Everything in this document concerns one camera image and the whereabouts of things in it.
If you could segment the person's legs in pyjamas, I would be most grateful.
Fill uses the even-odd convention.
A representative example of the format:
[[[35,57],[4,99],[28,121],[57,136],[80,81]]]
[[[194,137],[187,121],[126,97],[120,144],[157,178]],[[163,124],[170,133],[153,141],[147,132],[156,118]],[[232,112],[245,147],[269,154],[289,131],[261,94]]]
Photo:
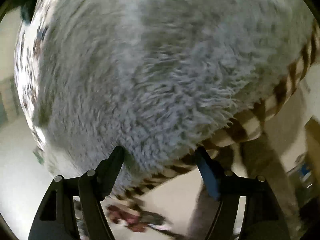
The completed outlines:
[[[248,177],[231,171],[234,153],[223,148],[210,160],[196,150],[203,187],[191,219],[188,239],[232,239],[239,199],[246,197],[240,239],[300,239],[303,224],[290,180],[267,135],[240,144]]]

